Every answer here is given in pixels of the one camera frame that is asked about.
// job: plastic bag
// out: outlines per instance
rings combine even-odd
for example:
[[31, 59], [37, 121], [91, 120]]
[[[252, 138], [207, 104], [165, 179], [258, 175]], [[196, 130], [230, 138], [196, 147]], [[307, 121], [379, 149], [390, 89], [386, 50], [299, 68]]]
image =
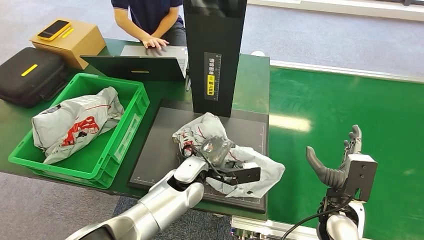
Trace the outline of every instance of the plastic bag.
[[[187, 123], [172, 134], [173, 141], [179, 144], [180, 149], [188, 144], [201, 146], [206, 139], [213, 137], [228, 139], [220, 119], [209, 112]], [[255, 151], [253, 148], [238, 145], [231, 148], [224, 158], [225, 167], [230, 163], [233, 163], [233, 167], [235, 168], [249, 169], [260, 167], [260, 180], [231, 186], [209, 177], [206, 179], [206, 182], [211, 187], [226, 194], [228, 198], [262, 198], [280, 181], [286, 169], [283, 164], [273, 161], [269, 157]]]
[[113, 87], [65, 100], [32, 118], [34, 145], [44, 151], [45, 164], [57, 163], [113, 129], [123, 114]]

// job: smartphone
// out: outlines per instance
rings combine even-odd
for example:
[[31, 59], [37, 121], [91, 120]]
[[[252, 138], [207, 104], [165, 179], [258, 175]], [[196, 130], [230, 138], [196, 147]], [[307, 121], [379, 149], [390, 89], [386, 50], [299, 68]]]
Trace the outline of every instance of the smartphone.
[[40, 32], [37, 37], [42, 40], [52, 41], [70, 26], [71, 23], [68, 21], [57, 20], [52, 25], [48, 26], [46, 29]]

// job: person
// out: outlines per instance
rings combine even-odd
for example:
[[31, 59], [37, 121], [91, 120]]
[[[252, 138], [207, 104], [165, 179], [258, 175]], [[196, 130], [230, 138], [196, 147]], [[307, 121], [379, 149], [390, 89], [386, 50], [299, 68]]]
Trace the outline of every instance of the person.
[[187, 46], [179, 6], [183, 0], [111, 0], [116, 24], [146, 48]]

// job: table surface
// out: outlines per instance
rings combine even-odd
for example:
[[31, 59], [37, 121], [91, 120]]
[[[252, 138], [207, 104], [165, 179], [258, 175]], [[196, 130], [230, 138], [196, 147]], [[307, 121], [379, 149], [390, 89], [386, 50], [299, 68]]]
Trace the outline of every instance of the table surface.
[[[294, 224], [316, 213], [327, 188], [305, 147], [337, 168], [343, 140], [358, 124], [362, 153], [378, 162], [364, 236], [423, 239], [424, 84], [272, 67], [269, 102], [269, 156], [286, 166], [269, 191], [270, 220]], [[316, 219], [304, 224], [316, 225]]]
[[[99, 54], [101, 56], [119, 56], [125, 45], [140, 45], [139, 42], [106, 39], [106, 48]], [[269, 113], [269, 77], [270, 60], [268, 57], [241, 55], [234, 91], [233, 108], [238, 110]], [[72, 77], [80, 71], [71, 71]], [[103, 75], [92, 66], [88, 66], [83, 72]], [[132, 174], [134, 164], [138, 159], [141, 147], [149, 133], [149, 128], [154, 120], [157, 108], [162, 98], [176, 101], [191, 101], [191, 91], [185, 91], [184, 82], [171, 81], [144, 81], [144, 87], [150, 100], [150, 106], [135, 134], [124, 160], [116, 174], [110, 188], [93, 190], [107, 192], [114, 195], [129, 197], [142, 197], [147, 191], [128, 187], [127, 183]], [[26, 167], [8, 162], [8, 156], [12, 150], [23, 139], [31, 129], [31, 117], [47, 109], [52, 102], [44, 102], [38, 106], [26, 109], [0, 100], [0, 172], [29, 178], [43, 179], [58, 183], [66, 183], [60, 180], [35, 175]], [[237, 215], [242, 217], [266, 220], [267, 214], [260, 214], [248, 210], [226, 206], [224, 204], [210, 201], [202, 201], [196, 209], [221, 213], [226, 215]]]
[[[125, 42], [107, 39], [102, 55], [119, 55]], [[270, 85], [261, 82], [269, 74], [266, 58], [242, 55], [233, 107], [267, 113], [269, 109], [269, 156], [286, 166], [282, 180], [268, 195], [268, 218], [296, 223], [314, 214], [326, 193], [305, 159], [305, 147], [313, 146], [327, 167], [339, 166], [343, 140], [351, 126], [359, 124], [362, 152], [378, 162], [369, 203], [365, 204], [365, 237], [370, 239], [421, 239], [424, 236], [424, 84], [381, 80], [338, 73], [271, 67]], [[95, 73], [88, 67], [85, 72]], [[127, 187], [135, 157], [153, 120], [162, 96], [191, 100], [179, 83], [146, 82], [152, 101], [142, 126], [122, 163], [110, 191], [141, 196]], [[49, 103], [24, 109], [0, 101], [0, 171], [37, 178], [7, 156], [31, 129], [29, 119]], [[199, 209], [264, 219], [266, 214], [201, 202]], [[305, 223], [314, 228], [316, 220]]]

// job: green basket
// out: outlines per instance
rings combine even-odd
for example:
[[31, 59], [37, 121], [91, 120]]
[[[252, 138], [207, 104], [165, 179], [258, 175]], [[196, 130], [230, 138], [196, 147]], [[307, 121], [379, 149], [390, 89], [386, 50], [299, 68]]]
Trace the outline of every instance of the green basket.
[[143, 83], [78, 73], [52, 106], [67, 99], [95, 95], [107, 87], [116, 89], [125, 109], [114, 129], [99, 135], [69, 158], [52, 165], [43, 164], [46, 156], [34, 146], [33, 132], [30, 131], [8, 160], [31, 169], [37, 175], [99, 189], [109, 188], [150, 103]]

